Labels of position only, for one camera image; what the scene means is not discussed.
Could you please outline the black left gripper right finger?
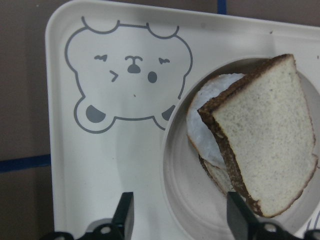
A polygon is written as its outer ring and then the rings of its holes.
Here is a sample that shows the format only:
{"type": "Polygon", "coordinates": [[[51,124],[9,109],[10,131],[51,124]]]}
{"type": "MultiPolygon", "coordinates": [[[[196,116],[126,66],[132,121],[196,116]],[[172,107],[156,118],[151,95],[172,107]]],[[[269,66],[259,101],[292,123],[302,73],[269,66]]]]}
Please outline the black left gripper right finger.
{"type": "Polygon", "coordinates": [[[235,240],[253,240],[259,221],[237,192],[227,193],[227,224],[235,240]]]}

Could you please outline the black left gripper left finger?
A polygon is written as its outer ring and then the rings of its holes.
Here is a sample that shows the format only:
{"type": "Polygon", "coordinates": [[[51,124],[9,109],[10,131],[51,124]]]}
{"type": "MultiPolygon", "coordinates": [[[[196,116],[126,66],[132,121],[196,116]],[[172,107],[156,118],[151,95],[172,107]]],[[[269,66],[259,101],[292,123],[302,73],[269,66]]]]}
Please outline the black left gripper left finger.
{"type": "Polygon", "coordinates": [[[134,228],[134,193],[123,192],[115,213],[112,224],[115,225],[122,240],[130,240],[134,228]]]}

